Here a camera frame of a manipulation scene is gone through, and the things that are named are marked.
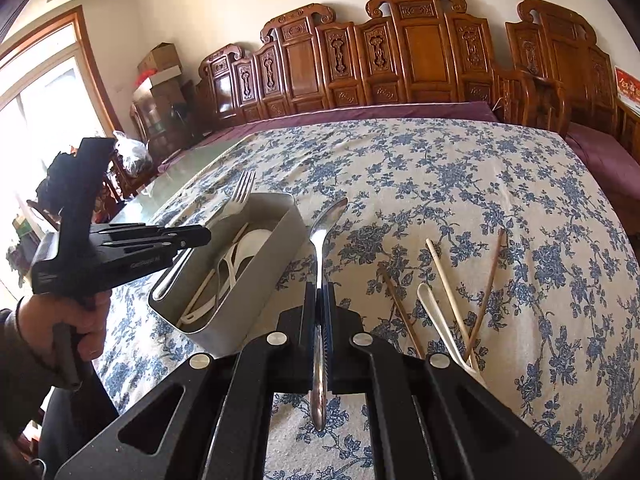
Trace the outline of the person's left hand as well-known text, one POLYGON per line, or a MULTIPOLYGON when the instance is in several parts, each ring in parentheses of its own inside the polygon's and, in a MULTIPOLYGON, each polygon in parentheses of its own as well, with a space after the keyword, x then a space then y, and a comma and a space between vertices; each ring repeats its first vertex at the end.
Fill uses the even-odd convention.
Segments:
POLYGON ((80 335, 77 350, 85 361, 97 359, 104 349, 106 321, 112 291, 98 292, 83 304, 49 294, 34 295, 17 309, 17 326, 23 340, 48 367, 56 367, 53 329, 68 325, 80 335))

